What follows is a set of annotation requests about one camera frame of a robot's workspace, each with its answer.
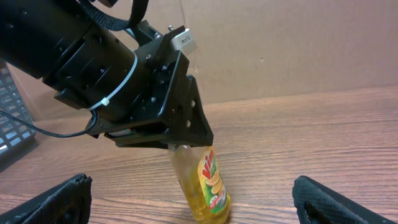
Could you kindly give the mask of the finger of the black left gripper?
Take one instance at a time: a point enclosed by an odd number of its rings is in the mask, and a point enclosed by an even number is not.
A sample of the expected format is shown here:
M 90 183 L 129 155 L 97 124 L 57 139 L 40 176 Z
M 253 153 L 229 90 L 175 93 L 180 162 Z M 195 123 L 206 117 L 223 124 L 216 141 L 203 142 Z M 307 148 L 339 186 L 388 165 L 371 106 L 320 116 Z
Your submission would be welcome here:
M 169 128 L 170 143 L 191 147 L 211 146 L 214 135 L 206 119 L 195 78 L 192 75 L 179 78 L 173 97 L 176 107 Z

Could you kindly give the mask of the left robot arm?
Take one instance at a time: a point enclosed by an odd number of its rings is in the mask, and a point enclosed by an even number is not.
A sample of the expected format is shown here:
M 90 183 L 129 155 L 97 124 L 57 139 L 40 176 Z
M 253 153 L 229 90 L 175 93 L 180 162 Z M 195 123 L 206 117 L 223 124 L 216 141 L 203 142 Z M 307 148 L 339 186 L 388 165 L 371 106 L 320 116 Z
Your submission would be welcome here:
M 94 138 L 119 147 L 210 146 L 182 50 L 193 38 L 184 26 L 161 34 L 146 9 L 147 1 L 134 1 L 122 20 L 90 1 L 2 1 L 1 57 L 53 88 L 58 101 L 95 111 L 87 125 Z

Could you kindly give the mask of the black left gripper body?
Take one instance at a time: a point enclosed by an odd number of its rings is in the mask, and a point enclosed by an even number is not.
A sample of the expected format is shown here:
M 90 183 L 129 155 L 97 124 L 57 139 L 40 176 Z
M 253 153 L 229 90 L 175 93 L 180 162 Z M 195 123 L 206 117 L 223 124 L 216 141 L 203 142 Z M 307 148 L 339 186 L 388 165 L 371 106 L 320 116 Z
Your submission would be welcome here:
M 173 95 L 179 78 L 187 75 L 189 60 L 170 41 L 185 29 L 170 28 L 162 35 L 142 21 L 130 30 L 140 45 L 137 50 L 113 47 L 121 59 L 107 60 L 101 78 L 85 86 L 86 94 L 96 97 L 90 108 L 98 115 L 90 136 L 104 134 L 119 147 L 171 145 Z

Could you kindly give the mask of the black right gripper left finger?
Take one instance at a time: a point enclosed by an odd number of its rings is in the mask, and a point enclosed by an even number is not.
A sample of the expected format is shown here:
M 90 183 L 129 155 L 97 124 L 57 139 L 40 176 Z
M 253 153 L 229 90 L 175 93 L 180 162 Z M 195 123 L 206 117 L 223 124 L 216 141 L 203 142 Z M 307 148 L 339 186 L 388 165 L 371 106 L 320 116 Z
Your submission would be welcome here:
M 1 223 L 86 224 L 91 213 L 92 178 L 77 174 L 1 214 Z

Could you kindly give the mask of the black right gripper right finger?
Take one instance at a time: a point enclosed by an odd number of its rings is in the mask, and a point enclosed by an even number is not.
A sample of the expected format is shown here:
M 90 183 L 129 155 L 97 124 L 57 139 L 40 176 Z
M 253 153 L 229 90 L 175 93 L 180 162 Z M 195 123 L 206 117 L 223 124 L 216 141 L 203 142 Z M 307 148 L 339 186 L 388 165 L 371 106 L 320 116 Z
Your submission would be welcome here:
M 396 224 L 304 175 L 292 196 L 300 224 Z

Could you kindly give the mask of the yellow dish soap bottle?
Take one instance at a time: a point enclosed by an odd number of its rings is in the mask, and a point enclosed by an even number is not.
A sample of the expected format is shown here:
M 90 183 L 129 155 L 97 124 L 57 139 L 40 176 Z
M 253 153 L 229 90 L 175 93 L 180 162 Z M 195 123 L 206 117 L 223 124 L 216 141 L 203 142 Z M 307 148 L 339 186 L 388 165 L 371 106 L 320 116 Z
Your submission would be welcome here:
M 170 145 L 169 156 L 196 222 L 225 223 L 231 211 L 231 198 L 215 148 Z

